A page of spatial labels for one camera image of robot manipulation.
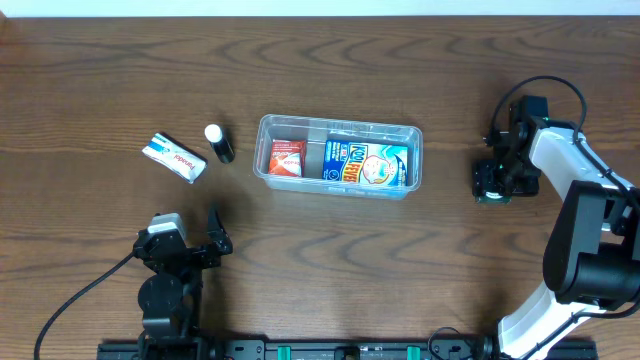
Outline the green Zam-Buk box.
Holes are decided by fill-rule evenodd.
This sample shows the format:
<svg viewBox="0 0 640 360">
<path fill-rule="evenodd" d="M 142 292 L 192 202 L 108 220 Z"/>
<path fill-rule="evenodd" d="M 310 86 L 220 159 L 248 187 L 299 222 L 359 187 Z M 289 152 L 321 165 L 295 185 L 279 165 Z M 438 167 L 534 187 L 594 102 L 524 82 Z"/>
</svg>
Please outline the green Zam-Buk box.
<svg viewBox="0 0 640 360">
<path fill-rule="evenodd" d="M 494 192 L 485 192 L 482 195 L 476 196 L 475 200 L 478 204 L 509 204 L 511 197 Z"/>
</svg>

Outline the orange Panadol box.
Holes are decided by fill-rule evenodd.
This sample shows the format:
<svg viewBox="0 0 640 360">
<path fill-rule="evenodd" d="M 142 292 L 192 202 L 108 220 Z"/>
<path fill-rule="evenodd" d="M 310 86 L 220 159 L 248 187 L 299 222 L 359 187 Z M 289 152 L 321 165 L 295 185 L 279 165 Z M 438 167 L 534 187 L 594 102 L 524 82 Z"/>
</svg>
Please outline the orange Panadol box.
<svg viewBox="0 0 640 360">
<path fill-rule="evenodd" d="M 268 174 L 302 177 L 305 158 L 305 141 L 273 140 Z"/>
</svg>

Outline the blue Kool Fever box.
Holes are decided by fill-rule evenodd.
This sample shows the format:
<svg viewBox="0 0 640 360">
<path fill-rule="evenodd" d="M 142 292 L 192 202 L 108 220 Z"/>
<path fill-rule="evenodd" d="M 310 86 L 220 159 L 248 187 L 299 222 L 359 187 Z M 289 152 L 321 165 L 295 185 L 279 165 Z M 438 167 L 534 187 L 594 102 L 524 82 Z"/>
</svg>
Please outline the blue Kool Fever box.
<svg viewBox="0 0 640 360">
<path fill-rule="evenodd" d="M 408 149 L 401 145 L 329 140 L 322 178 L 365 185 L 406 186 Z"/>
</svg>

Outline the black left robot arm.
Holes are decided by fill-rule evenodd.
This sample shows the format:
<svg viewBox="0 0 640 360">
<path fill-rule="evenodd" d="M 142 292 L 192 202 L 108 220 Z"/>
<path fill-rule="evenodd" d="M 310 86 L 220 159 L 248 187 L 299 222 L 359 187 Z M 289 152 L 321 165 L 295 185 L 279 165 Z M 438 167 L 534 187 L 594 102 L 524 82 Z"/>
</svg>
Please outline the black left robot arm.
<svg viewBox="0 0 640 360">
<path fill-rule="evenodd" d="M 186 230 L 177 213 L 156 215 L 138 233 L 133 256 L 154 272 L 138 292 L 143 328 L 155 340 L 195 337 L 199 332 L 205 269 L 219 267 L 233 252 L 230 236 L 218 212 L 211 207 L 206 234 L 200 246 L 186 244 Z"/>
</svg>

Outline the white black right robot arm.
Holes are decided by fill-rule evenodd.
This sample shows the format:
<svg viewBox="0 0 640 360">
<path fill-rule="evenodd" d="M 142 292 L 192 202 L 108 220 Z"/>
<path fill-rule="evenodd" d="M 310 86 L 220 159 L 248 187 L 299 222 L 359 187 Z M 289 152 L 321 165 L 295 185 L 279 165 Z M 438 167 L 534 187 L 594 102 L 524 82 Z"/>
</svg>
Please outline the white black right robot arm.
<svg viewBox="0 0 640 360">
<path fill-rule="evenodd" d="M 472 171 L 474 196 L 533 196 L 545 176 L 562 207 L 543 255 L 543 281 L 479 350 L 486 359 L 545 359 L 591 319 L 639 310 L 639 190 L 619 177 L 570 122 L 525 115 L 491 129 L 494 156 Z"/>
</svg>

